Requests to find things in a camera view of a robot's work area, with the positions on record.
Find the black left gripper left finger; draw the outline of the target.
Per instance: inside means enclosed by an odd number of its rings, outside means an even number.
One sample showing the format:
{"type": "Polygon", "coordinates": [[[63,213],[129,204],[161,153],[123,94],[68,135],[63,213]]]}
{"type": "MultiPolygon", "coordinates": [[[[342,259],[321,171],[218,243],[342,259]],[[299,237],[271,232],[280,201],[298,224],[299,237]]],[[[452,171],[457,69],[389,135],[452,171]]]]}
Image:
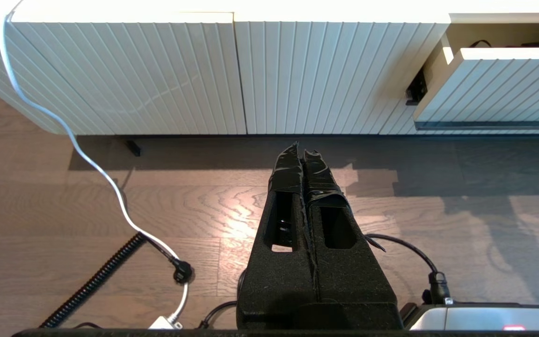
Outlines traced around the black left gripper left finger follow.
{"type": "Polygon", "coordinates": [[[248,264],[237,291],[238,328],[291,328],[316,301],[298,142],[278,154],[248,264]]]}

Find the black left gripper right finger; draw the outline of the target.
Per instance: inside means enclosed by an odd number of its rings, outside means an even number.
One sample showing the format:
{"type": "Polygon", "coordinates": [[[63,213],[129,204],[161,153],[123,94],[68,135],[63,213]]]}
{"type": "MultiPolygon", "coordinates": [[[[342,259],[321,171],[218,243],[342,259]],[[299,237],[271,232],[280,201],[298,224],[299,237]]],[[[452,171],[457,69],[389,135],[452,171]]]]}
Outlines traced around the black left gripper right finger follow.
{"type": "Polygon", "coordinates": [[[304,205],[322,328],[401,328],[397,298],[350,203],[316,151],[305,151],[304,205]]]}

